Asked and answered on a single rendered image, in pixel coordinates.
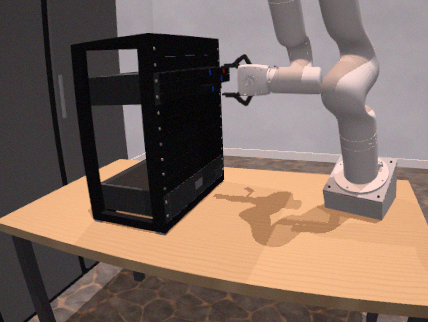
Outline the black server rack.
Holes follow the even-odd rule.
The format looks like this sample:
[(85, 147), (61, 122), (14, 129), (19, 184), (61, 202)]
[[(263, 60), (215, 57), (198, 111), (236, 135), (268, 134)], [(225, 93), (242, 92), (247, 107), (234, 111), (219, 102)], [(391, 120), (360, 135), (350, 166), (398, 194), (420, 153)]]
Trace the black server rack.
[[(139, 72), (88, 78), (86, 49), (137, 49)], [(219, 39), (157, 33), (72, 45), (79, 133), (96, 222), (165, 236), (223, 182), (221, 83), (230, 81), (230, 73), (220, 67), (218, 49)], [(199, 69), (215, 66), (220, 68)], [(220, 85), (200, 86), (209, 83)], [(146, 154), (103, 182), (91, 110), (100, 105), (141, 105)]]

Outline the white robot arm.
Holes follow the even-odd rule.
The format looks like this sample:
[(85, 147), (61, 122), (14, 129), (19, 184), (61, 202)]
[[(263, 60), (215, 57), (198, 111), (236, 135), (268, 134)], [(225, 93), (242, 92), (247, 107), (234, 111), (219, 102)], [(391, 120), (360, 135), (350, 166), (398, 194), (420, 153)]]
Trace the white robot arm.
[(377, 191), (387, 182), (389, 170), (378, 158), (376, 115), (365, 100), (378, 78), (379, 60), (364, 28), (359, 0), (319, 0), (326, 30), (338, 41), (340, 52), (323, 82), (321, 68), (313, 67), (301, 0), (268, 0), (268, 4), (276, 38), (290, 60), (290, 67), (271, 69), (271, 92), (321, 93), (323, 105), (338, 121), (342, 161), (334, 170), (336, 184), (352, 194)]

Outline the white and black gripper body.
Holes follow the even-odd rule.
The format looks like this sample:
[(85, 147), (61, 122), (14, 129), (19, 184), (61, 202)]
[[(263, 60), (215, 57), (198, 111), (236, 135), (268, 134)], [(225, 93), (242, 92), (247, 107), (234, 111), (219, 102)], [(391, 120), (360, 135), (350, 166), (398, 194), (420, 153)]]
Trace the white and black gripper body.
[[(269, 73), (271, 68), (264, 65), (240, 65), (238, 67), (238, 92), (241, 96), (261, 96), (271, 92)], [(267, 78), (267, 80), (266, 80)]]

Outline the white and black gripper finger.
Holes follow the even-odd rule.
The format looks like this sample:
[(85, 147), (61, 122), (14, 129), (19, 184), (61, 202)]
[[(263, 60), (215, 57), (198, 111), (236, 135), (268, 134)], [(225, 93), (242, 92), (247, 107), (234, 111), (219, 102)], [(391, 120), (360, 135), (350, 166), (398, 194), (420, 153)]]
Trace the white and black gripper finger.
[[(234, 94), (226, 94), (226, 93), (234, 93)], [(243, 104), (244, 106), (248, 106), (253, 96), (248, 96), (246, 100), (243, 100), (239, 94), (239, 92), (225, 92), (222, 93), (222, 95), (225, 95), (225, 97), (234, 97), (239, 103)]]
[(249, 60), (249, 58), (247, 57), (247, 55), (243, 54), (242, 56), (240, 56), (239, 58), (237, 58), (234, 63), (224, 64), (224, 66), (221, 66), (221, 68), (234, 68), (235, 67), (236, 69), (238, 69), (238, 67), (240, 66), (239, 63), (243, 59), (245, 60), (245, 62), (247, 63), (247, 65), (252, 65), (252, 63)]

